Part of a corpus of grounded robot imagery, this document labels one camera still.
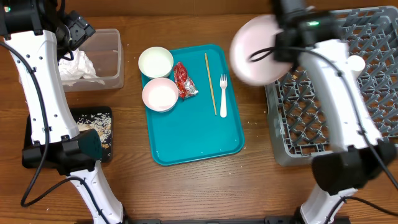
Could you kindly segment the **white bowl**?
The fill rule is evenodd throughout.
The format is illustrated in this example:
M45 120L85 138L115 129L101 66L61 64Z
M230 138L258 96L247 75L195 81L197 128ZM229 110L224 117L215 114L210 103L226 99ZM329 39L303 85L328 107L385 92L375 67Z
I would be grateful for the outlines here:
M139 56L138 66L141 73L150 79L166 78L173 69L174 58L163 47L150 47Z

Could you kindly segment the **large white plate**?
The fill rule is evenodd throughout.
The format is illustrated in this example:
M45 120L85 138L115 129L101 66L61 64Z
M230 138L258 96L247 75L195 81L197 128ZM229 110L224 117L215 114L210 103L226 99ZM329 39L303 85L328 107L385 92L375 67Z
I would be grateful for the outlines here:
M281 32L275 16L257 16L237 31L229 50L231 68L244 83L268 85L285 75L292 64L274 60L276 34Z

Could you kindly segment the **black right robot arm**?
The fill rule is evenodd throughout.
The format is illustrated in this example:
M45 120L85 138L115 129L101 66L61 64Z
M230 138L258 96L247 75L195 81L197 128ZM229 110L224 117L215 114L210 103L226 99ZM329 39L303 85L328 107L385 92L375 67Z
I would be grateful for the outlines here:
M336 212L368 181L388 173L396 146L382 139L348 64L348 44L327 11L310 12L303 1L272 2L280 27L274 59L306 69L328 126L331 153L312 160L316 180L296 213L300 223L332 223Z

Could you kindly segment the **white paper cup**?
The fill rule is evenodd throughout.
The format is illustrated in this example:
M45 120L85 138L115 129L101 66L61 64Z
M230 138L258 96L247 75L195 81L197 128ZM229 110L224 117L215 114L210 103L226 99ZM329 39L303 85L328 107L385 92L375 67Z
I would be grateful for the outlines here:
M366 66L364 59L358 55L348 57L347 63L354 78L358 78Z

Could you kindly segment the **white plastic fork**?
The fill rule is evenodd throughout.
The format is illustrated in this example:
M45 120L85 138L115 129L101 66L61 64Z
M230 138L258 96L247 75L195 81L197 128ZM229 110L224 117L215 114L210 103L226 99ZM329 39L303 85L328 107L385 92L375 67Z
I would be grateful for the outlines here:
M226 88L228 86L226 74L220 76L220 88L221 88L221 105L220 105L220 116L222 118L227 117L227 105L226 105Z

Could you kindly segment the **red snack wrapper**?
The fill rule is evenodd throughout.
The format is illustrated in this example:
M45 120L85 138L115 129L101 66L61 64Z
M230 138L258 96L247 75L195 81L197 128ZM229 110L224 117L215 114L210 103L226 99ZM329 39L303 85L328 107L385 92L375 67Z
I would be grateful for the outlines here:
M174 66L174 82L178 88L178 94L181 99L184 100L198 94L198 90L182 62L178 62Z

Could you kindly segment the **pink bowl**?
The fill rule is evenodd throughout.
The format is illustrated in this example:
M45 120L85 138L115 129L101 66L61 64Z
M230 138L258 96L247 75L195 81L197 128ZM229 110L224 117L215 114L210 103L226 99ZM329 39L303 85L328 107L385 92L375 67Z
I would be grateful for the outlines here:
M176 84L168 78L155 78L149 81L142 90L144 104L156 112L170 111L179 98Z

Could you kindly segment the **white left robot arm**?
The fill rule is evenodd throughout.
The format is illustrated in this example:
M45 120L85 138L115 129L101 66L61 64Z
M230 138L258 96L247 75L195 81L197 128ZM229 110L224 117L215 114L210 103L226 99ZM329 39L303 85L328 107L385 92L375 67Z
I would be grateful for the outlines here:
M72 183L95 223L128 223L101 167L103 149L94 129L80 131L67 104L60 59L95 33L64 1L1 1L1 45L10 51L29 107L31 145L22 152L26 168L55 169Z

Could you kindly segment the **white napkin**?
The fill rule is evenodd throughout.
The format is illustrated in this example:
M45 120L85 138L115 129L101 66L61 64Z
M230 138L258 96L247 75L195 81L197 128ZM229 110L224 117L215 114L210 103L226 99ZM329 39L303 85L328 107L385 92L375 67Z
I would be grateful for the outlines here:
M84 51L73 51L72 61L61 59L58 63L60 78L63 85L73 86L77 80L98 78L93 62Z

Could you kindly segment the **wooden chopstick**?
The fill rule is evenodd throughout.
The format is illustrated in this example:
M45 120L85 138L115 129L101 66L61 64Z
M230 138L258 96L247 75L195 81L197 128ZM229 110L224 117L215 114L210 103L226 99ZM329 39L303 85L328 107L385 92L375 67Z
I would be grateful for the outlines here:
M217 116L216 103L215 103L215 97L214 97L214 92L213 92L213 84L212 84L212 80L211 80L210 66L208 63L207 53L204 53L204 56L205 56L206 70L207 70L207 74L208 74L208 81L209 81L210 92L211 92L211 99L212 99L212 103L213 103L213 109L215 112L215 116Z

